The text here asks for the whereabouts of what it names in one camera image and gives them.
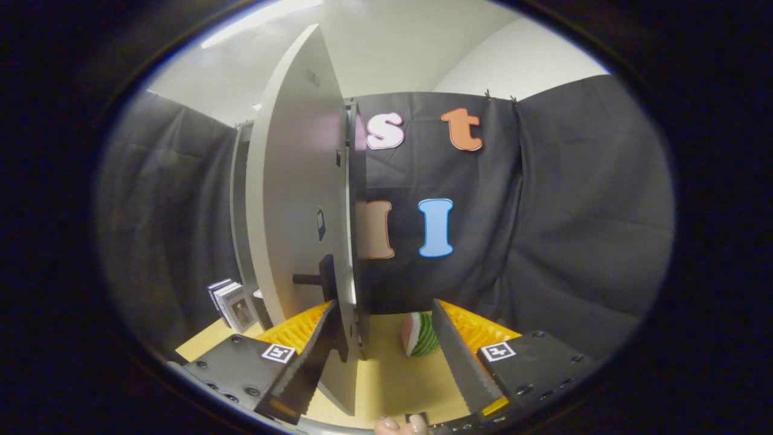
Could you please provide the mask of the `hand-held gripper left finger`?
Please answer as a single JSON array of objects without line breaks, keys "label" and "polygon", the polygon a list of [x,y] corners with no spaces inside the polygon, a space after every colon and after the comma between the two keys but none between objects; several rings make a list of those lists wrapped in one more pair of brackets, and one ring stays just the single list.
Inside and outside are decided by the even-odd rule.
[{"label": "hand-held gripper left finger", "polygon": [[180,374],[246,412],[296,425],[341,330],[339,302],[330,300],[256,338],[233,333],[183,364]]}]

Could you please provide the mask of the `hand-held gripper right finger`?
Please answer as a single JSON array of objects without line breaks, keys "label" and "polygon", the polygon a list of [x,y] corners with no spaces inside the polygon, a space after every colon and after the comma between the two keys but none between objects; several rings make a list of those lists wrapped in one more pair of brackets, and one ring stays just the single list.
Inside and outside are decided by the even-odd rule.
[{"label": "hand-held gripper right finger", "polygon": [[439,299],[432,328],[469,412],[485,424],[543,410],[598,366],[547,332],[517,333]]}]

